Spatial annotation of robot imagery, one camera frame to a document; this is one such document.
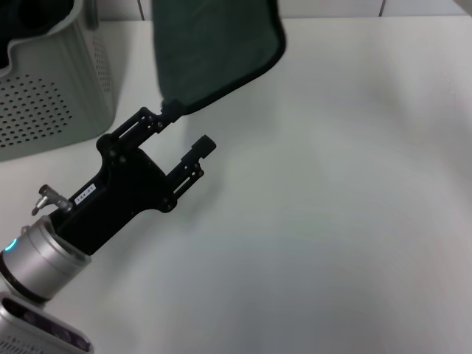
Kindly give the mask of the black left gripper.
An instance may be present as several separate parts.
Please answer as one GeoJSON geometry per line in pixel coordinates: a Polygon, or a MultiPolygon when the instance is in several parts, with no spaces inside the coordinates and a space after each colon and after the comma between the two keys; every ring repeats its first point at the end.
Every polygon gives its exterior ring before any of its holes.
{"type": "Polygon", "coordinates": [[[184,107],[176,101],[165,104],[160,114],[142,107],[113,133],[100,137],[100,171],[69,199],[71,212],[49,215],[55,233],[92,255],[140,212],[174,209],[204,175],[200,161],[217,145],[203,135],[167,175],[138,147],[183,115],[184,107]]]}

